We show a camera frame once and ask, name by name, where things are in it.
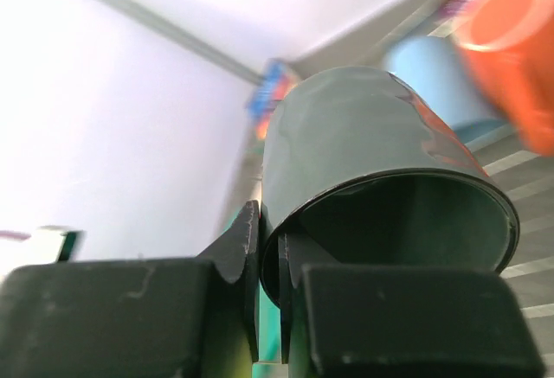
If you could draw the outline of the dark grey mug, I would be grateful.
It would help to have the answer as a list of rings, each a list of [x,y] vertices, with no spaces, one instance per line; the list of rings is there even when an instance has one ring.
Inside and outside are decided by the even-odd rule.
[[[280,300],[281,235],[346,264],[503,271],[519,217],[470,150],[394,74],[336,67],[270,120],[261,180],[261,283]]]

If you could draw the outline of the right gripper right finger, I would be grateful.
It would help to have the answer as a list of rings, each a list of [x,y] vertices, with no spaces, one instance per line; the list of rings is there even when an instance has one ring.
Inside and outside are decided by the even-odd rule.
[[[278,240],[282,359],[292,377],[542,377],[496,273],[353,265],[312,238]]]

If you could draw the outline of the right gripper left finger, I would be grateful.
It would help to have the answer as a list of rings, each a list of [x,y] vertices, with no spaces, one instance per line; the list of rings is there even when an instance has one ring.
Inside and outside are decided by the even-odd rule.
[[[4,377],[249,377],[259,205],[194,258],[32,265],[1,287]]]

